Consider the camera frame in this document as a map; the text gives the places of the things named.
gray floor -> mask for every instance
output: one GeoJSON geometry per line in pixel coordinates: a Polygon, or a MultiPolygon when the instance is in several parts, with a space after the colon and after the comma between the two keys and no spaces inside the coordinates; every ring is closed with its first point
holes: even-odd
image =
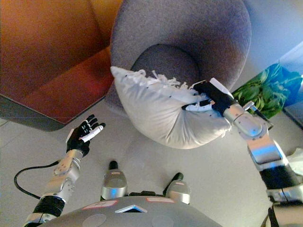
{"type": "MultiPolygon", "coordinates": [[[[191,205],[226,227],[259,226],[270,205],[265,186],[246,145],[236,130],[224,138],[192,150],[165,147],[141,135],[126,118],[107,110],[103,101],[65,128],[43,132],[13,122],[1,126],[1,226],[21,226],[37,200],[19,192],[13,184],[18,170],[46,165],[64,155],[71,127],[94,113],[106,128],[90,146],[81,163],[81,176],[64,213],[96,202],[103,174],[116,159],[129,182],[130,192],[161,193],[178,171],[192,189],[191,205]]],[[[303,131],[283,113],[272,121],[271,135],[284,151],[303,147],[303,131]]],[[[52,170],[30,170],[19,177],[27,190],[41,194],[52,170]]]]}

gray round chair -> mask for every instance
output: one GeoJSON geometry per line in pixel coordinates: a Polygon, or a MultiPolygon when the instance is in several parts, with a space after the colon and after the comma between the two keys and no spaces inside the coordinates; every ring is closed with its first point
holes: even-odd
{"type": "MultiPolygon", "coordinates": [[[[230,89],[250,46],[241,0],[124,0],[111,38],[111,65],[152,70],[188,85],[215,77],[230,89]]],[[[106,103],[125,115],[114,84],[106,103]]]]}

black cable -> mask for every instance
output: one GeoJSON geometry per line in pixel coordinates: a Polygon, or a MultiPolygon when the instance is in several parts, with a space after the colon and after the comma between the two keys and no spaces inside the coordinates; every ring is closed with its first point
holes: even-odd
{"type": "Polygon", "coordinates": [[[36,199],[40,199],[39,196],[37,196],[37,195],[35,195],[35,194],[32,194],[32,193],[30,193],[30,192],[24,190],[23,188],[21,188],[21,187],[19,186],[18,182],[17,182],[17,178],[18,178],[18,176],[19,176],[20,173],[22,173],[22,172],[24,172],[24,171],[26,171],[26,170],[48,168],[48,167],[55,166],[55,165],[57,165],[58,163],[59,163],[59,161],[55,161],[55,162],[53,162],[53,163],[51,163],[51,164],[49,164],[49,165],[47,165],[47,166],[33,166],[33,167],[28,167],[28,168],[25,168],[25,169],[20,170],[20,171],[15,175],[15,177],[14,177],[14,183],[15,183],[16,188],[18,188],[20,191],[22,191],[23,193],[25,193],[25,194],[27,194],[27,195],[30,195],[30,196],[32,196],[32,197],[34,197],[34,198],[36,198],[36,199]]]}

robotic hand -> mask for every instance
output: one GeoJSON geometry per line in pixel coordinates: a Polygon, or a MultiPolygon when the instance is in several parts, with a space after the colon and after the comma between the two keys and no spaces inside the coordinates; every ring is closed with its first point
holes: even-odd
{"type": "Polygon", "coordinates": [[[183,109],[206,111],[213,108],[235,125],[239,135],[247,142],[251,159],[273,202],[268,211],[271,226],[303,226],[303,183],[291,169],[282,149],[269,137],[268,119],[253,103],[240,106],[216,79],[196,83],[193,89],[199,94],[205,93],[209,99],[199,104],[186,105],[183,109]],[[248,113],[249,108],[257,116],[248,113]]]}
{"type": "Polygon", "coordinates": [[[72,129],[66,139],[66,152],[77,149],[82,151],[83,157],[89,152],[90,140],[105,127],[105,123],[98,124],[95,115],[89,116],[80,126],[72,129]]]}
{"type": "Polygon", "coordinates": [[[105,123],[98,124],[94,115],[72,129],[66,139],[66,156],[53,171],[34,212],[27,217],[24,227],[35,227],[61,215],[75,182],[80,175],[80,160],[89,152],[90,140],[103,130],[105,123]]]}

finger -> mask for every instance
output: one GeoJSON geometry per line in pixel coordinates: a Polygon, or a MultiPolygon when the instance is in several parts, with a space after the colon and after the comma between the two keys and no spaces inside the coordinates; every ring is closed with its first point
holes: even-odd
{"type": "Polygon", "coordinates": [[[93,118],[95,118],[95,115],[90,115],[86,120],[87,120],[87,122],[90,122],[93,118]]]}
{"type": "Polygon", "coordinates": [[[88,122],[87,121],[83,121],[80,125],[80,128],[82,128],[83,130],[87,127],[88,122]]]}
{"type": "Polygon", "coordinates": [[[99,126],[99,124],[95,123],[91,128],[94,130],[97,126],[99,126]]]}
{"type": "Polygon", "coordinates": [[[93,120],[91,120],[90,122],[89,122],[89,126],[92,128],[92,125],[94,124],[94,123],[96,123],[98,120],[97,120],[97,118],[94,118],[93,120]]]}

